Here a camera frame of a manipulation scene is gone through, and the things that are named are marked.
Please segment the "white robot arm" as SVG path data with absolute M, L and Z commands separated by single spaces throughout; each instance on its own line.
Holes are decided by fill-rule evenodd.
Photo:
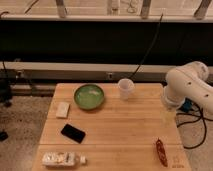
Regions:
M 213 114 L 213 87 L 206 83 L 208 76 L 208 67 L 200 61 L 172 68 L 166 74 L 167 85 L 161 95 L 163 105 L 167 110 L 176 110 L 188 98 Z

